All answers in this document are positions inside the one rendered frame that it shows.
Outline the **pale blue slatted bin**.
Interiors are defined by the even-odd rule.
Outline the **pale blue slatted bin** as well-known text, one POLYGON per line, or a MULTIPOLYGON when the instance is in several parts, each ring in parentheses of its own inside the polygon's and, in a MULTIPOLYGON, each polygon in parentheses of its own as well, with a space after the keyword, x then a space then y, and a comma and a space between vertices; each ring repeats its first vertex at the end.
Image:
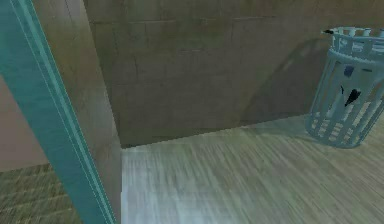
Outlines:
POLYGON ((354 148, 384 114, 384 29, 335 27, 306 121, 323 144, 354 148))

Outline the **teal door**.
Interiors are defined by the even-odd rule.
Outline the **teal door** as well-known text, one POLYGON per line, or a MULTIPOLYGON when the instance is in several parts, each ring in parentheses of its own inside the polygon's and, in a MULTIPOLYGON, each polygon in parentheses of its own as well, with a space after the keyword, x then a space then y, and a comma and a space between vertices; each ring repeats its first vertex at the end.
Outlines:
POLYGON ((84 224, 117 224, 31 0, 0 0, 0 75, 84 224))

